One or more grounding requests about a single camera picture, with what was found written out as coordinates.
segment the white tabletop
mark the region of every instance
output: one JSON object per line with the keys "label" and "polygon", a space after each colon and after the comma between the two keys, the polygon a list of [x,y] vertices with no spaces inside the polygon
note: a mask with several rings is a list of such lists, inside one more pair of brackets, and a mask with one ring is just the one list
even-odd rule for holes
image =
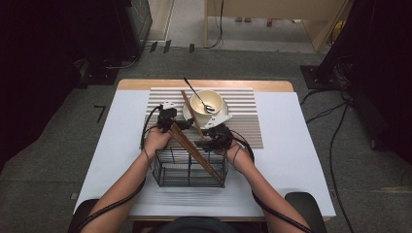
{"label": "white tabletop", "polygon": [[[100,198],[139,154],[149,90],[118,90],[106,119],[76,208]],[[254,150],[256,166],[285,196],[312,194],[322,216],[335,211],[325,176],[294,92],[255,92],[263,150]],[[249,185],[231,166],[220,187],[159,187],[149,171],[129,216],[262,217]]]}

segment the metal spoon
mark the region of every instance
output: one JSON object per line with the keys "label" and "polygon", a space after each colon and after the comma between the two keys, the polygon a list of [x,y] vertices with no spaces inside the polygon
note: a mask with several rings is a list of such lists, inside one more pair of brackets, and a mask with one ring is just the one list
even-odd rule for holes
{"label": "metal spoon", "polygon": [[191,85],[190,85],[189,81],[186,79],[186,77],[183,77],[183,79],[188,84],[188,86],[190,86],[190,89],[194,92],[194,94],[196,94],[197,98],[199,98],[200,102],[203,104],[203,106],[205,108],[206,113],[214,114],[216,112],[215,109],[212,106],[203,103],[203,100],[200,99],[200,96],[196,93],[196,91],[193,89],[193,87],[191,87]]}

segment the wooden stick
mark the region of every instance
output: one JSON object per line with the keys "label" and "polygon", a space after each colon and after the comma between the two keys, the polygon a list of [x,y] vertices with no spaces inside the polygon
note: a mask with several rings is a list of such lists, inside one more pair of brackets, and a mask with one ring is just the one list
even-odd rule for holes
{"label": "wooden stick", "polygon": [[213,177],[215,180],[223,186],[223,180],[215,171],[215,169],[207,162],[207,160],[200,154],[199,150],[190,142],[188,137],[182,132],[176,123],[173,123],[168,131],[170,135],[185,149],[188,153],[197,160],[197,162]]}
{"label": "wooden stick", "polygon": [[194,114],[194,110],[191,107],[190,101],[188,100],[188,97],[186,96],[185,91],[181,90],[181,92],[182,92],[183,98],[185,99],[186,106],[188,107],[190,111],[191,117],[193,118],[194,126],[196,126],[197,132],[199,132],[200,138],[202,139],[202,141],[206,141],[206,138],[203,135],[202,129],[200,128],[199,121],[197,121],[196,115]]}

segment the table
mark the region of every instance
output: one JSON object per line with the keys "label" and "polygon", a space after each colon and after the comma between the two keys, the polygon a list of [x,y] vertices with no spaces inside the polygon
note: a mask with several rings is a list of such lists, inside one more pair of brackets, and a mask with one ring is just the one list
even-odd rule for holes
{"label": "table", "polygon": [[[204,46],[208,47],[208,17],[221,15],[223,0],[205,0]],[[224,0],[223,17],[303,19],[315,51],[320,51],[353,0]]]}
{"label": "table", "polygon": [[[283,195],[311,193],[324,218],[335,216],[326,180],[307,130],[297,95],[289,82],[192,80],[196,87],[250,86],[255,91],[263,150],[256,165]],[[100,198],[139,154],[139,141],[150,87],[184,86],[181,80],[123,80],[108,113],[76,208]],[[151,171],[132,208],[131,220],[172,220],[179,216],[215,216],[222,220],[264,221],[241,174],[232,166],[219,187],[158,187]]]}

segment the wire basket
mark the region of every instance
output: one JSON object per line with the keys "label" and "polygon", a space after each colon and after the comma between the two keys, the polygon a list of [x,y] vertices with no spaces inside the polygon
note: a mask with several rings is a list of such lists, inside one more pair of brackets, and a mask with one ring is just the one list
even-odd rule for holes
{"label": "wire basket", "polygon": [[166,186],[224,187],[227,174],[226,150],[205,151],[200,154],[215,169],[221,183],[209,174],[184,149],[157,150],[153,175],[157,184]]}

